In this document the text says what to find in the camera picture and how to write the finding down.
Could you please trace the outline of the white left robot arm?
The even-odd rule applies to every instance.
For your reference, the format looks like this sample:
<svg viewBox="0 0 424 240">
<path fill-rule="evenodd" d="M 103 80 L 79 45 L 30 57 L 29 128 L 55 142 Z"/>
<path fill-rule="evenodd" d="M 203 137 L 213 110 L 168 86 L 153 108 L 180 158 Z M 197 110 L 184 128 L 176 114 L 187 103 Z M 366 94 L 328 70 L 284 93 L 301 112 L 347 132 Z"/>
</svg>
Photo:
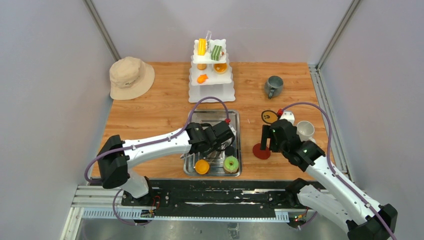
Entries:
<svg viewBox="0 0 424 240">
<path fill-rule="evenodd" d="M 199 154 L 206 157 L 236 136 L 229 119 L 214 125 L 190 122 L 175 131 L 136 140 L 110 137 L 96 157 L 100 184 L 104 189 L 120 188 L 131 194 L 140 206 L 149 206 L 153 193 L 147 177 L 132 169 L 144 162 L 174 154 Z"/>
</svg>

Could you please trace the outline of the orange fish cookie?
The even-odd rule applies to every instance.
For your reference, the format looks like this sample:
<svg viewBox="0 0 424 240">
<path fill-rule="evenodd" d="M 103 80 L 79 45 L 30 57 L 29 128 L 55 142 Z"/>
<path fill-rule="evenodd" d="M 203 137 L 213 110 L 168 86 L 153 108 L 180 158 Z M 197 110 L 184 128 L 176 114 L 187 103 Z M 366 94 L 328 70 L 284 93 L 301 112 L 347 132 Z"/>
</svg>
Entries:
<svg viewBox="0 0 424 240">
<path fill-rule="evenodd" d="M 208 80 L 209 79 L 209 77 L 208 77 L 208 75 L 207 74 L 201 74 L 197 79 L 196 79 L 196 82 L 198 83 L 198 84 L 203 84 L 203 83 L 205 83 L 206 82 L 206 80 Z"/>
</svg>

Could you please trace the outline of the green striped cake slice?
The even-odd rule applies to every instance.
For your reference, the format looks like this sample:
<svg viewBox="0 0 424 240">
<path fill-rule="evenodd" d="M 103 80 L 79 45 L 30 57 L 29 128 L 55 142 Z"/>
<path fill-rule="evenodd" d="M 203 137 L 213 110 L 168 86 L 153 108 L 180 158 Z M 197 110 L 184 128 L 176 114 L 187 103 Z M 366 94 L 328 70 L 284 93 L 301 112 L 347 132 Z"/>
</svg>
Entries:
<svg viewBox="0 0 424 240">
<path fill-rule="evenodd" d="M 211 51 L 210 58 L 213 61 L 219 61 L 222 54 L 222 46 L 215 45 Z"/>
</svg>

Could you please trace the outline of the yellow cake slice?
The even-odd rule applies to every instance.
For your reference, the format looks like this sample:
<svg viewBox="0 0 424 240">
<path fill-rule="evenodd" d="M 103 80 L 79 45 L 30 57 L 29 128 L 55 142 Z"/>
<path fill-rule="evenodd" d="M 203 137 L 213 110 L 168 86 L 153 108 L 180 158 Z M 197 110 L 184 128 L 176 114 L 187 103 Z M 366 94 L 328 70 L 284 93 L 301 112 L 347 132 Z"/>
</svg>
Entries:
<svg viewBox="0 0 424 240">
<path fill-rule="evenodd" d="M 204 56 L 208 49 L 208 41 L 205 38 L 199 38 L 198 39 L 198 45 L 197 45 L 197 54 L 199 56 Z"/>
</svg>

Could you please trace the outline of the metal tongs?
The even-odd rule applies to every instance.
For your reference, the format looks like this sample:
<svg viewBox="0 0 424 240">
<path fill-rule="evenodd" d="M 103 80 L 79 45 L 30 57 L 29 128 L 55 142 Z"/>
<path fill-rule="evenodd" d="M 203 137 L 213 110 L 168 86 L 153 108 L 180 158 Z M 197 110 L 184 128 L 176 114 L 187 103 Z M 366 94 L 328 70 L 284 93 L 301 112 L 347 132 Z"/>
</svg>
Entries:
<svg viewBox="0 0 424 240">
<path fill-rule="evenodd" d="M 235 140 L 235 138 L 233 137 L 230 140 L 225 141 L 217 149 L 210 149 L 210 150 L 207 150 L 206 152 L 203 152 L 203 153 L 202 152 L 197 152 L 197 153 L 185 153 L 185 154 L 182 154 L 180 156 L 180 159 L 185 160 L 188 157 L 196 156 L 196 155 L 199 155 L 200 157 L 207 157 L 210 154 L 218 154 L 218 153 L 224 152 L 226 150 L 226 148 L 231 147 L 233 145 L 234 140 Z"/>
</svg>

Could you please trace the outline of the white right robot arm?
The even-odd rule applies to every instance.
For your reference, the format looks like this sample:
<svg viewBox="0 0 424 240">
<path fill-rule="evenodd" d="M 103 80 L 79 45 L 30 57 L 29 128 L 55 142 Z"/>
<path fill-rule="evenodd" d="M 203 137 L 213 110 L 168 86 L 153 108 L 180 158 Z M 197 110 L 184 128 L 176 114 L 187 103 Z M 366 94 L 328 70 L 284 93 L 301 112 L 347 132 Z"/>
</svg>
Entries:
<svg viewBox="0 0 424 240">
<path fill-rule="evenodd" d="M 327 159 L 313 141 L 302 141 L 287 119 L 262 126 L 261 150 L 281 153 L 289 163 L 314 177 L 332 196 L 297 178 L 286 187 L 286 203 L 294 209 L 311 208 L 338 225 L 350 240 L 394 239 L 398 211 L 382 205 L 352 183 Z"/>
</svg>

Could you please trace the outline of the tan round biscuit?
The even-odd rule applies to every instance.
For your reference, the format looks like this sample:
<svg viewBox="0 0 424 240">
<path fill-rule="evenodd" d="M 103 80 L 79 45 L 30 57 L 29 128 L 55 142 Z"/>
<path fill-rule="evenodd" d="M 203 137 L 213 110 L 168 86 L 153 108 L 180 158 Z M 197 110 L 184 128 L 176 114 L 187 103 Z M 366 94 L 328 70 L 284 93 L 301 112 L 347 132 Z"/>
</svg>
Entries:
<svg viewBox="0 0 424 240">
<path fill-rule="evenodd" d="M 199 64 L 197 64 L 196 67 L 197 67 L 198 70 L 203 71 L 203 70 L 205 70 L 207 68 L 207 64 L 205 64 L 205 63 L 199 63 Z"/>
</svg>

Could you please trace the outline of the orange glazed donut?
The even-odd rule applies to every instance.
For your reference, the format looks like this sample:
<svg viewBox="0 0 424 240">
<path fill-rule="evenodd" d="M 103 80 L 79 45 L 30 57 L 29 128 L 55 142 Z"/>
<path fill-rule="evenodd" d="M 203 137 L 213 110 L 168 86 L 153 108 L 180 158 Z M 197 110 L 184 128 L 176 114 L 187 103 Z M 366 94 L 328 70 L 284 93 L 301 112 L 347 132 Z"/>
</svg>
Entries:
<svg viewBox="0 0 424 240">
<path fill-rule="evenodd" d="M 217 74 L 224 74 L 228 70 L 228 64 L 227 63 L 215 63 L 213 65 L 213 70 Z"/>
</svg>

